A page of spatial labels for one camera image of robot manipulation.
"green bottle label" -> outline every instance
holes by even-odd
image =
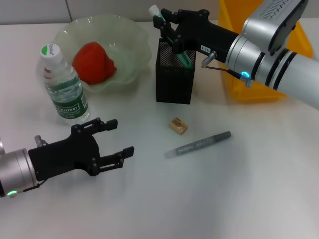
[[[85,99],[83,91],[76,99],[70,102],[62,103],[53,101],[53,103],[56,107],[56,110],[58,111],[58,114],[62,118],[69,120],[76,119],[82,116],[88,109],[88,103]]]

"table surface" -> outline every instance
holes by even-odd
[[[316,55],[319,19],[302,19]],[[1,238],[24,239],[317,239],[319,112],[294,99],[241,105],[228,100],[220,72],[197,70],[190,105],[157,103],[153,58],[138,84],[86,92],[91,118],[117,119],[95,135],[101,155],[134,146],[124,168],[89,177],[75,170],[40,189],[0,200]],[[1,25],[0,136],[7,152],[70,134],[38,80],[40,48],[65,24]],[[168,123],[189,125],[179,136]],[[218,145],[164,160],[175,147],[230,130]]]

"glass bowl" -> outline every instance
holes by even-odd
[[[89,85],[82,81],[83,87],[91,92],[135,81],[152,57],[147,32],[130,19],[110,14],[71,22],[58,32],[53,43],[60,47],[64,59],[72,64],[76,53],[92,41],[105,49],[117,70],[112,77],[98,84]]]

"green led light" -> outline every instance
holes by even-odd
[[[17,191],[11,191],[11,192],[9,192],[7,195],[10,196],[10,195],[12,195],[12,194],[17,194],[17,193],[18,193]]]

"yellow plastic bin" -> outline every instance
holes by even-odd
[[[257,9],[264,0],[219,0],[220,10],[218,24],[231,31],[241,33],[246,19]],[[313,48],[299,22],[290,34],[288,48],[299,54],[312,58]],[[258,82],[254,82],[252,88],[246,88],[245,84],[235,77],[223,72],[225,87],[230,95],[244,103],[275,101],[286,95],[270,89]]]

